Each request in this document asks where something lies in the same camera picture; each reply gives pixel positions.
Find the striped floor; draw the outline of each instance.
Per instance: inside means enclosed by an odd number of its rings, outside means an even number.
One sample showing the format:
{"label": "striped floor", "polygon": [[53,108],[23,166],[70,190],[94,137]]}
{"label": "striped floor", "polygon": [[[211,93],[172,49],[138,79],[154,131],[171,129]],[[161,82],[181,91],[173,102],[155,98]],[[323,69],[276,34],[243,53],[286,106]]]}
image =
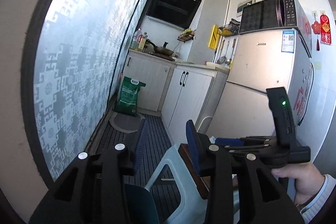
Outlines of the striped floor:
{"label": "striped floor", "polygon": [[[135,177],[124,177],[125,183],[141,187],[145,187],[164,153],[171,147],[161,118],[146,114],[144,116],[148,121],[149,129],[143,162]],[[101,153],[109,146],[122,142],[123,138],[124,133],[114,129],[108,123],[96,153]],[[164,178],[173,178],[170,170],[168,170]],[[181,196],[179,190],[176,185],[154,185],[151,189],[151,194],[155,201],[160,223],[163,223],[180,204]]]}

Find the gray semicircular mat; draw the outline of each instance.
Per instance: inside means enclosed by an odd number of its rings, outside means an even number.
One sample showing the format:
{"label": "gray semicircular mat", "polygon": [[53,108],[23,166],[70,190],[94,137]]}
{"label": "gray semicircular mat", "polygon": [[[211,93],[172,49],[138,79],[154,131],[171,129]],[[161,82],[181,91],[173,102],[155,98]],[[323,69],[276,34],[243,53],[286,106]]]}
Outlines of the gray semicircular mat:
{"label": "gray semicircular mat", "polygon": [[111,126],[122,133],[133,133],[138,130],[140,122],[145,117],[138,113],[136,117],[113,112],[110,118]]}

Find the energy label sticker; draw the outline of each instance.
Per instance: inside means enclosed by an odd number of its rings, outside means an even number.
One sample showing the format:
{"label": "energy label sticker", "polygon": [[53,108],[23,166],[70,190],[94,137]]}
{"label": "energy label sticker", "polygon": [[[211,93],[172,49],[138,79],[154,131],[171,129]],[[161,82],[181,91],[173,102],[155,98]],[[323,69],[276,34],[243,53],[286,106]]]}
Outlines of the energy label sticker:
{"label": "energy label sticker", "polygon": [[294,41],[295,41],[295,31],[294,30],[282,31],[281,52],[294,53]]}

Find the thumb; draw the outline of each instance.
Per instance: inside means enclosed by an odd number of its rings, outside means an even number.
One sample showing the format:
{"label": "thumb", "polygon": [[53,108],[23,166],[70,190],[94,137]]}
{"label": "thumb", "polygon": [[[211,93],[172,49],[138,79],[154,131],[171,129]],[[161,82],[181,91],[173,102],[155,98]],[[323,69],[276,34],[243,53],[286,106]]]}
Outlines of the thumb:
{"label": "thumb", "polygon": [[300,179],[304,176],[306,164],[288,164],[285,167],[272,169],[272,174],[280,178]]}

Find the green bag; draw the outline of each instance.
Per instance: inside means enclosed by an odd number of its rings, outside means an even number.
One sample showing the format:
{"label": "green bag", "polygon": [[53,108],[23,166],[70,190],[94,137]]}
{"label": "green bag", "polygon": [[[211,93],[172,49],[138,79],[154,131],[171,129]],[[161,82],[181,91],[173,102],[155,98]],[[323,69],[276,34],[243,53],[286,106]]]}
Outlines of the green bag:
{"label": "green bag", "polygon": [[146,86],[146,84],[129,77],[124,77],[121,85],[120,97],[114,107],[114,111],[126,115],[136,116],[138,92],[142,86]]}

